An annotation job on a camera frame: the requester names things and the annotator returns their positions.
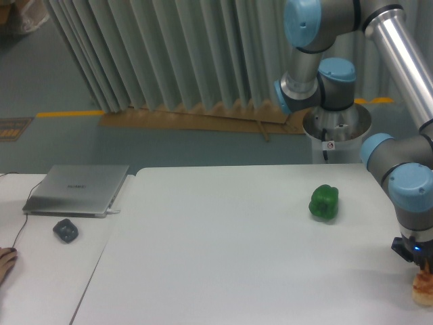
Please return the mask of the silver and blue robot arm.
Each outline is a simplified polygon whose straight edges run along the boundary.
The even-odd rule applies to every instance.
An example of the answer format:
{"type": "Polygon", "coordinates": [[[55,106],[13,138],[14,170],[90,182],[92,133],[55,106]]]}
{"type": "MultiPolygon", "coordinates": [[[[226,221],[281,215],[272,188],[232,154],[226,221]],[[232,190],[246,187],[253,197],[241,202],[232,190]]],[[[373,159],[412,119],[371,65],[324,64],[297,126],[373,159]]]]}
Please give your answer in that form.
{"type": "Polygon", "coordinates": [[[359,156],[396,211],[392,249],[432,271],[432,72],[407,29],[398,1],[287,1],[283,29],[292,46],[288,70],[274,84],[281,109],[314,108],[321,116],[353,112],[352,64],[323,54],[339,36],[360,32],[385,63],[415,133],[374,133],[359,156]]]}

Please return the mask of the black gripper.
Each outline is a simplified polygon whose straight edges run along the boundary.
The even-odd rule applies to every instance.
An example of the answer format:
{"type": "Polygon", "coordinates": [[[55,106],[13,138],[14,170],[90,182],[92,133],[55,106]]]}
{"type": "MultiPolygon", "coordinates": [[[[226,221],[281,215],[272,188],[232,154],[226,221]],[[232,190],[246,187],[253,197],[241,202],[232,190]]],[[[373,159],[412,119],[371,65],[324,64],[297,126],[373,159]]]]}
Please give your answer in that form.
{"type": "Polygon", "coordinates": [[[418,265],[421,270],[432,271],[432,240],[422,242],[414,236],[395,237],[391,249],[405,261],[418,265]]]}

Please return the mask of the person's hand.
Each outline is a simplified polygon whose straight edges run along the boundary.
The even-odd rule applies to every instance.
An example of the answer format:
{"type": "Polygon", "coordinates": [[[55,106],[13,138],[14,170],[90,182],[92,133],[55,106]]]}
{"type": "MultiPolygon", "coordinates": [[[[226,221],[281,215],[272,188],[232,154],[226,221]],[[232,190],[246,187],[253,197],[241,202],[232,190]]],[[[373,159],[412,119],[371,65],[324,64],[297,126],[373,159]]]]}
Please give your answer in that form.
{"type": "Polygon", "coordinates": [[[10,248],[1,248],[0,255],[0,284],[3,284],[6,276],[16,264],[18,252],[11,252],[10,248]]]}

